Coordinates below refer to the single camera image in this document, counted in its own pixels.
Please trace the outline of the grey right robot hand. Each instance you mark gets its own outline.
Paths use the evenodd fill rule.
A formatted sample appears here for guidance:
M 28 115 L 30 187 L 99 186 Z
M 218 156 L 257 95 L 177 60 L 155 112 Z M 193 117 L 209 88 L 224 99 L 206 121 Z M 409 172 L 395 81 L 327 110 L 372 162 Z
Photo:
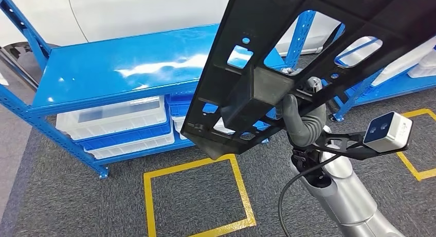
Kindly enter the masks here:
M 306 147 L 320 137 L 327 119 L 325 104 L 300 116 L 296 96 L 287 94 L 281 102 L 281 109 L 282 119 L 292 146 Z

